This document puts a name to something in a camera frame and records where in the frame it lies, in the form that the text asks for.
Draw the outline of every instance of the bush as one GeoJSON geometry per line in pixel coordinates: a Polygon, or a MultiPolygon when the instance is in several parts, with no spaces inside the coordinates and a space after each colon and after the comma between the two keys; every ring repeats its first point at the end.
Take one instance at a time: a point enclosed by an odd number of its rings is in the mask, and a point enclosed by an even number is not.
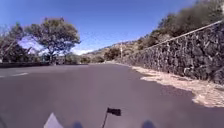
{"type": "Polygon", "coordinates": [[[103,59],[103,57],[101,57],[101,56],[96,56],[96,57],[94,57],[94,58],[92,59],[92,62],[93,62],[93,63],[103,63],[103,62],[104,62],[104,59],[103,59]]]}
{"type": "Polygon", "coordinates": [[[110,61],[120,57],[120,55],[121,55],[120,49],[111,48],[104,54],[104,59],[110,61]]]}
{"type": "Polygon", "coordinates": [[[91,59],[88,56],[82,56],[81,59],[80,59],[80,62],[82,64],[88,64],[88,63],[91,62],[91,59]]]}

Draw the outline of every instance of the flagpole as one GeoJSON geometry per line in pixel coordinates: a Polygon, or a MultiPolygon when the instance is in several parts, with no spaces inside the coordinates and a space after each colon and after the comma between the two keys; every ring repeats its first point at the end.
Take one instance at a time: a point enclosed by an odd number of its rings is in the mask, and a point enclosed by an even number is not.
{"type": "Polygon", "coordinates": [[[103,126],[102,126],[102,128],[104,128],[104,126],[105,126],[105,124],[106,124],[106,121],[107,121],[107,115],[108,115],[108,113],[106,112],[106,115],[105,115],[105,118],[104,118],[104,121],[103,121],[103,126]]]}

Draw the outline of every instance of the white object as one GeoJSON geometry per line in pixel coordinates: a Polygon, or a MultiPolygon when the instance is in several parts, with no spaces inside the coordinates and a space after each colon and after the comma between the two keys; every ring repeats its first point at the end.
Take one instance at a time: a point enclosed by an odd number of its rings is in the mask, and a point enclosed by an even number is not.
{"type": "Polygon", "coordinates": [[[54,113],[51,113],[50,117],[48,118],[44,128],[63,128],[62,125],[58,122],[57,118],[55,117],[54,113]]]}

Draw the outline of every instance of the road marking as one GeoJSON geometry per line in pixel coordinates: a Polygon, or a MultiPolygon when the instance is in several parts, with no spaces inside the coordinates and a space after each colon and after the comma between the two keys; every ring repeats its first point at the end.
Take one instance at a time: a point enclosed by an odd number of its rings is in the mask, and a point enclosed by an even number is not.
{"type": "Polygon", "coordinates": [[[28,75],[28,73],[20,73],[20,74],[15,74],[15,75],[12,75],[12,76],[25,76],[25,75],[28,75]]]}
{"type": "Polygon", "coordinates": [[[49,118],[47,119],[46,124],[44,125],[44,128],[63,128],[62,125],[58,122],[56,116],[54,113],[51,113],[49,118]]]}

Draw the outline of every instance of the white line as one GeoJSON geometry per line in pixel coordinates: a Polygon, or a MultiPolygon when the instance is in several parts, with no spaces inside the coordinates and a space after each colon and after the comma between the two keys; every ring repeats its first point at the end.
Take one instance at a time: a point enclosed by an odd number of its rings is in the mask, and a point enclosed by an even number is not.
{"type": "Polygon", "coordinates": [[[15,75],[12,75],[12,76],[25,76],[27,75],[28,73],[20,73],[20,74],[15,74],[15,75]]]}

